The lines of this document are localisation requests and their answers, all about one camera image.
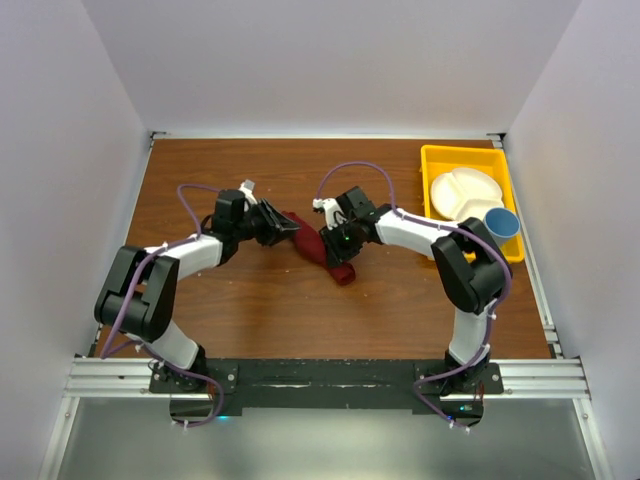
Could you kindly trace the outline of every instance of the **wooden table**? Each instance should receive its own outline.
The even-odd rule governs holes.
[[[159,140],[128,243],[158,245],[193,232],[175,194],[181,183],[237,188],[250,178],[258,197],[319,228],[323,218],[311,211],[318,183],[331,167],[353,160],[385,168],[398,204],[421,213],[418,168],[425,143],[492,148],[485,141]],[[323,195],[354,185],[376,205],[389,200],[384,179],[364,167],[334,175]],[[213,210],[214,194],[189,191],[188,199],[200,218]],[[226,265],[180,282],[173,318],[212,357],[441,358],[451,339],[453,306],[434,264],[408,250],[374,244],[352,263],[357,280],[340,287],[299,257],[289,241],[273,248],[244,242]],[[492,356],[548,358],[525,264],[513,270],[512,294],[498,310]]]

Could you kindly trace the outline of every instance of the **yellow tray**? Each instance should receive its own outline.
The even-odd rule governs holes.
[[[512,212],[516,212],[507,159],[502,150],[424,145],[421,149],[421,157],[420,171],[422,172],[422,188],[424,189],[424,215],[427,218],[446,220],[435,209],[433,212],[431,211],[429,192],[431,191],[431,183],[438,175],[450,172],[457,167],[475,168],[493,178],[502,189],[504,206]],[[516,235],[505,243],[501,250],[509,263],[518,263],[524,260],[522,236]]]

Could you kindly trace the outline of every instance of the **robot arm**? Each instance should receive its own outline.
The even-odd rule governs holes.
[[[388,204],[375,207],[359,187],[335,199],[314,200],[314,210],[323,212],[327,226],[320,230],[327,250],[329,266],[337,266],[355,257],[364,243],[395,245],[408,248],[436,261],[447,297],[454,304],[453,338],[447,351],[454,365],[464,365],[483,344],[487,330],[487,309],[500,296],[505,285],[501,266],[486,252],[463,235],[449,233],[412,222],[417,215],[402,210],[398,216]],[[500,251],[484,224],[471,218],[461,224],[429,220],[432,224],[449,225],[467,230]],[[475,253],[469,263],[464,254]],[[474,365],[486,361],[489,345]]]
[[[226,263],[241,241],[255,238],[261,245],[272,246],[299,229],[267,200],[257,201],[252,189],[253,183],[246,181],[237,190],[221,191],[213,214],[202,222],[202,233],[159,253],[144,268],[136,293],[125,306],[122,333],[180,369],[206,373],[204,349],[172,320],[177,282]],[[95,305],[99,323],[114,324],[140,262],[162,249],[166,246],[120,248]]]

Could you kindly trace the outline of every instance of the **white wall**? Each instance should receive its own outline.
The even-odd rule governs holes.
[[[503,132],[579,0],[83,0],[153,130]]]
[[[560,339],[617,478],[640,477],[640,2],[584,0],[507,135]]]
[[[144,130],[79,1],[0,2],[0,478],[36,478]]]

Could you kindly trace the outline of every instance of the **red cloth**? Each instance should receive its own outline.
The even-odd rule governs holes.
[[[324,243],[320,234],[311,225],[293,212],[282,213],[300,225],[300,230],[292,239],[300,255],[324,267],[339,285],[349,285],[356,279],[356,271],[350,263],[345,262],[335,268],[327,266],[327,251],[324,248]]]

